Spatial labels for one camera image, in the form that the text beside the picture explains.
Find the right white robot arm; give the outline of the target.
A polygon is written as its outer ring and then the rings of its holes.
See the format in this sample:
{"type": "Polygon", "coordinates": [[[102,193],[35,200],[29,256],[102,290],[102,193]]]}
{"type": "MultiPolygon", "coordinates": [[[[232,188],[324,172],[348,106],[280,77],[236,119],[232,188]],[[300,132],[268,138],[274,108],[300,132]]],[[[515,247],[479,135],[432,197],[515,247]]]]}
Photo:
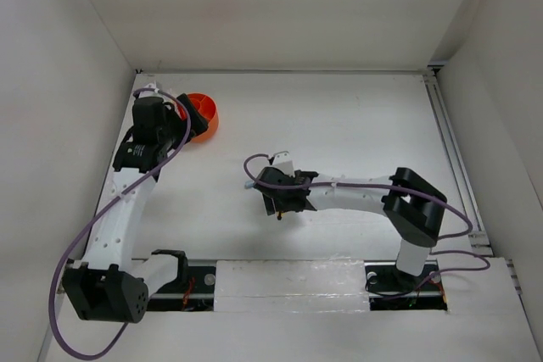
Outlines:
{"type": "Polygon", "coordinates": [[[440,190],[406,167],[397,168],[393,175],[349,179],[303,170],[288,175],[267,166],[258,174],[255,189],[269,215],[346,209],[387,218],[401,238],[392,278],[404,289],[422,280],[447,203],[440,190]]]}

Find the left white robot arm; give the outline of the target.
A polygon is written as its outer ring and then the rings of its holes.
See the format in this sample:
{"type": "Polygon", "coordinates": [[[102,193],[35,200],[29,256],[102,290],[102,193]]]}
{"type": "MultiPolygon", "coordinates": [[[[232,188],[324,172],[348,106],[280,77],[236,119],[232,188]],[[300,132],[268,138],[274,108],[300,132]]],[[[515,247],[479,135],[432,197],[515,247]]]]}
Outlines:
{"type": "Polygon", "coordinates": [[[164,286],[180,291],[189,283],[182,250],[155,250],[140,265],[132,263],[132,252],[161,169],[207,129],[207,119],[185,93],[169,98],[146,88],[136,96],[132,126],[113,159],[113,204],[98,218],[81,264],[62,276],[80,319],[138,323],[153,294],[164,286]]]}

